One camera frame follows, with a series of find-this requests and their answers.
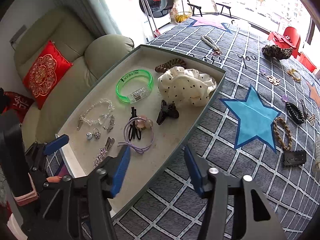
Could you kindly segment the silver rhinestone hair clip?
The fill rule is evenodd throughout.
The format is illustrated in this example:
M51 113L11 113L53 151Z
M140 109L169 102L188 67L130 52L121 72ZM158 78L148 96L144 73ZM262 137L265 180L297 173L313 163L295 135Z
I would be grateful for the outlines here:
M115 142L114 138L108 137L105 146L99 149L99 153L97 154L95 161L93 163L94 164L93 168L98 167L99 164L103 162L103 160L106 158L108 154L109 149L112 147L114 142Z

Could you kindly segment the green plastic bangle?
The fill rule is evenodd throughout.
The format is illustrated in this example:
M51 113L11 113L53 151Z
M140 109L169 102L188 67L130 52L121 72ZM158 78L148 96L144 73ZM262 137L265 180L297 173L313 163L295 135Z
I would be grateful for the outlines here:
M126 73L116 84L116 96L123 103L135 103L149 96L153 90L153 76L143 69Z

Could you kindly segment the black claw hair clip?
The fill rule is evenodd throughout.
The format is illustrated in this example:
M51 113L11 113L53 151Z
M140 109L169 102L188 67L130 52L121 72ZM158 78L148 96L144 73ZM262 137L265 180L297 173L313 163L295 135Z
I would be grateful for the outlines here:
M168 104L165 100L161 101L161 110L159 111L158 117L157 117L157 124L161 125L163 124L164 120L166 118L173 118L177 119L179 118L179 112L176 109L175 103Z

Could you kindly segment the cream polka dot scrunchie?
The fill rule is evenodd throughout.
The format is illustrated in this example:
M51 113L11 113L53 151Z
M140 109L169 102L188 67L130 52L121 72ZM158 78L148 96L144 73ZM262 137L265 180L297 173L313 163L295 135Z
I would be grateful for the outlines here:
M168 104L202 107L217 88L216 80L196 69L173 67L157 80L157 87Z

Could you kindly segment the silver charm earrings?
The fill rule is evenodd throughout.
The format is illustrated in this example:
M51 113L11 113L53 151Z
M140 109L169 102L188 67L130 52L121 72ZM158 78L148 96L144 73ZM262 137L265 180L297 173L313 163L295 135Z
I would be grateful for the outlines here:
M92 132L86 133L86 139L87 140L99 140L101 136L101 131L98 128L93 128Z

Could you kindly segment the red printed cloth bag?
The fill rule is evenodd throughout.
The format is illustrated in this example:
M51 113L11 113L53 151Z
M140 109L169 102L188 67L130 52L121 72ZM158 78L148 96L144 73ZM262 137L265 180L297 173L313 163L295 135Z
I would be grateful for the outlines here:
M0 96L0 114L14 110L22 123L34 100L15 92L5 92L3 88L1 88Z

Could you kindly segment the black comb hair clip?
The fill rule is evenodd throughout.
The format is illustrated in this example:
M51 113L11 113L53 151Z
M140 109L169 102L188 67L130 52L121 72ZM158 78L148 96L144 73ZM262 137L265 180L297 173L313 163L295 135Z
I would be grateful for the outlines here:
M283 164L285 167L303 165L306 163L306 155L307 152L305 150L284 151Z

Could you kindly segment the red embroidered cushion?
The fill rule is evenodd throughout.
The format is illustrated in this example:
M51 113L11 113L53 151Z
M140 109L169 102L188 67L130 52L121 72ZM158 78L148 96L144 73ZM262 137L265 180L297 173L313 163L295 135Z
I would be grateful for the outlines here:
M49 94L72 66L49 40L23 78L23 84L31 92L38 109L42 108Z

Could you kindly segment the grey checked star blanket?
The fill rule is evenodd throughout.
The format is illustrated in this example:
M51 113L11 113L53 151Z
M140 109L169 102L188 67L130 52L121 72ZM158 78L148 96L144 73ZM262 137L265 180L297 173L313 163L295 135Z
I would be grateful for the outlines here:
M221 55L201 37L207 35ZM165 164L143 194L116 218L119 239L197 239L207 201L194 190L183 148L189 145L225 175L249 175L265 195L285 239L319 239L307 228L319 213L319 81L300 62L267 59L266 40L232 24L195 25L191 19L152 40L154 46L206 61L226 72L221 89L188 141ZM280 80L274 86L271 75ZM311 126L304 119L300 99ZM284 151L305 150L306 163L285 167Z

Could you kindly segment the green box lid tray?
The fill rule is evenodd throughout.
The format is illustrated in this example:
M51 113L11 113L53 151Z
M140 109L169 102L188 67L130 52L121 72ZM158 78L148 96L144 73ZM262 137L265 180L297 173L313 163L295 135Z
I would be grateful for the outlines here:
M167 70L178 66L207 73L216 80L217 88L210 93L206 105L176 106L179 118L166 118L158 125L156 120L164 99L157 80ZM116 96L116 84L126 73L138 69L151 73L153 90L142 100L123 103ZM123 184L120 192L110 199L111 216L116 218L144 193L169 159L188 141L216 98L225 75L223 69L206 61L154 46L138 46L105 73L61 127L59 135L69 136L69 142L61 151L70 175L74 178L89 175L108 137L115 142L106 158L116 157L122 146L129 146L130 162ZM86 139L86 133L93 128L101 131L99 140Z

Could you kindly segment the gold fan earring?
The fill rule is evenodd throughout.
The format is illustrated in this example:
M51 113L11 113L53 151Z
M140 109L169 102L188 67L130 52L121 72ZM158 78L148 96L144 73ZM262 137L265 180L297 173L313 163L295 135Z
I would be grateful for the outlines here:
M309 117L308 117L308 122L310 123L311 126L314 126L315 125L315 122L316 122L316 116L314 114L311 114Z

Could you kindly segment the dark metal hair pin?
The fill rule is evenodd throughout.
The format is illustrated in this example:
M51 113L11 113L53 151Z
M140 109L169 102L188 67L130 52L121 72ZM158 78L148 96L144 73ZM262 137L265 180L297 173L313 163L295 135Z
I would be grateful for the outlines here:
M304 100L300 99L300 103L301 103L301 106L302 106L304 119L306 120L309 117L309 115L308 115L308 111L306 110L306 106L305 106Z

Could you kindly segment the gold knot brooch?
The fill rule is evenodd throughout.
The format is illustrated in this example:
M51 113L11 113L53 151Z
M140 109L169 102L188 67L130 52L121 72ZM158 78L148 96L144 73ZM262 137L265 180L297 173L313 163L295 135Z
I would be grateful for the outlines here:
M280 84L280 80L274 76L268 75L267 80L273 84L274 86L278 86Z

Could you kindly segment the pearl hair clip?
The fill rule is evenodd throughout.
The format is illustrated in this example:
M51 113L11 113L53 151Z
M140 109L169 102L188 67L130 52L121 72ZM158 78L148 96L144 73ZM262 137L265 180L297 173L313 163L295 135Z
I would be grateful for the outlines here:
M201 37L201 40L213 50L212 55L221 55L222 54L220 47L214 42L214 40L212 38L210 38L207 35L203 35Z

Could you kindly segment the leopard print scrunchie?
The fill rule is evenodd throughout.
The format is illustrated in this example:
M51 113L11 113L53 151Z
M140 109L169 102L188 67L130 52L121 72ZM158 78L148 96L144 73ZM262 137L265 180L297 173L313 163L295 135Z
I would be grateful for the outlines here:
M277 45L265 45L261 51L264 57L286 60L291 57L293 48L280 48Z

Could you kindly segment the red plastic chair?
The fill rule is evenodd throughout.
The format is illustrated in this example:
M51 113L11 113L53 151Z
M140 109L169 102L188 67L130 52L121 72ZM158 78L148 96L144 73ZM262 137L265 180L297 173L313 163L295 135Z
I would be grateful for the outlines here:
M272 31L269 33L268 40L272 41L282 49L292 48L292 56L295 59L297 56L300 56L299 46L301 37L294 27L286 27L283 34Z

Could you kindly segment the white washing machine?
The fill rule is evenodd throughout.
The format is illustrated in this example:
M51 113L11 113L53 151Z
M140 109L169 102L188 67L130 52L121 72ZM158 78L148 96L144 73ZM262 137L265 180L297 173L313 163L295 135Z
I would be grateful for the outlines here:
M151 29L141 0L129 0L129 2L135 18L134 22L138 24L145 37L148 40L151 39ZM148 0L148 3L158 29L171 23L170 12L174 6L174 0Z

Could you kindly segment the folding lounge chair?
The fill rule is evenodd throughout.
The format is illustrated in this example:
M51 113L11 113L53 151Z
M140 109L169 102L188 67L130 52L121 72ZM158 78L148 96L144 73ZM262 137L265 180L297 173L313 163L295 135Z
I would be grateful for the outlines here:
M225 2L216 2L215 0L187 0L191 7L192 16L203 16L207 14L222 15L223 10L228 10L228 16L232 18L231 5Z

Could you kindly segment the red handled mop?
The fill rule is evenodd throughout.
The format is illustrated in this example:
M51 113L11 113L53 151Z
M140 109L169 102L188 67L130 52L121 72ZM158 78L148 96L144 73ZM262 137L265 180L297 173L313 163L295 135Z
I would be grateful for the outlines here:
M152 36L153 38L157 38L161 35L159 29L157 28L156 24L155 24L155 20L153 18L153 14L151 12L151 8L149 6L148 0L141 0L142 2L142 6L144 8L145 11L145 15L148 19L148 23L152 32Z

